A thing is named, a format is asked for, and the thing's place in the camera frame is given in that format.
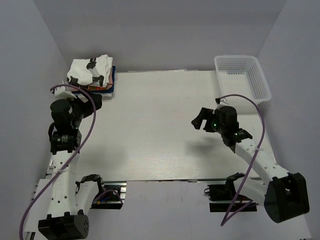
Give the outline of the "white printed t shirt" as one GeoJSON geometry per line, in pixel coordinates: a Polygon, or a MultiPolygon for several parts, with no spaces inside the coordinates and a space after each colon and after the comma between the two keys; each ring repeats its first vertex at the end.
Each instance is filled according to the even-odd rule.
{"type": "Polygon", "coordinates": [[[93,77],[102,75],[108,80],[112,68],[113,57],[107,54],[88,59],[73,59],[67,73],[67,80],[72,84],[89,86],[93,82],[93,77]]]}

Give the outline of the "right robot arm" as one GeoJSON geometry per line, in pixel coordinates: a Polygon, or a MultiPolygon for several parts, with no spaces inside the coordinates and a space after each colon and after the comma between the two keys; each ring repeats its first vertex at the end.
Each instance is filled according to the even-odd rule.
{"type": "Polygon", "coordinates": [[[253,136],[239,126],[237,111],[232,106],[220,105],[216,109],[201,108],[191,124],[196,130],[220,134],[223,143],[243,159],[261,179],[249,179],[245,173],[237,172],[226,178],[223,189],[210,190],[212,200],[229,197],[233,202],[239,197],[264,207],[275,223],[307,214],[310,211],[307,183],[300,173],[291,173],[270,158],[253,136]]]}

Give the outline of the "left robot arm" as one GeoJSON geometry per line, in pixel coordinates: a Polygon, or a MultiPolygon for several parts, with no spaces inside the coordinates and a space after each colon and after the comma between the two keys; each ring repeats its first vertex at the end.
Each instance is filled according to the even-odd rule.
{"type": "Polygon", "coordinates": [[[106,187],[98,174],[76,180],[78,148],[82,144],[81,121],[102,107],[100,94],[89,94],[84,102],[76,98],[58,99],[50,105],[53,123],[49,128],[53,166],[52,194],[39,232],[48,240],[83,240],[89,234],[88,211],[94,199],[105,196],[106,187]]]}

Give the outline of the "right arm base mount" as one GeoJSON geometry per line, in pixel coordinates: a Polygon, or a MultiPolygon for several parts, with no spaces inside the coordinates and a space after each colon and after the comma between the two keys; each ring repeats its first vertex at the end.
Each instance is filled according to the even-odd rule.
{"type": "MultiPolygon", "coordinates": [[[[245,176],[244,173],[235,173],[227,177],[225,183],[223,184],[209,184],[207,188],[204,189],[203,193],[208,196],[209,199],[209,210],[211,213],[226,213],[228,207],[236,194],[236,189],[234,185],[235,180],[242,180],[245,176]]],[[[230,212],[235,212],[236,210],[243,207],[251,199],[244,195],[239,194],[234,205],[232,206],[230,212]]],[[[241,212],[257,212],[257,203],[252,202],[249,206],[244,208],[241,212]]]]}

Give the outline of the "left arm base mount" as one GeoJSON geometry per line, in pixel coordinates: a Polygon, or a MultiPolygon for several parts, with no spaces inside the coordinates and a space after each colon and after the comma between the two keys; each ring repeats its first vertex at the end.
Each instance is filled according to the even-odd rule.
{"type": "Polygon", "coordinates": [[[120,210],[122,208],[122,203],[125,202],[127,183],[124,182],[104,182],[103,196],[98,200],[94,200],[91,209],[96,210],[120,210]]]}

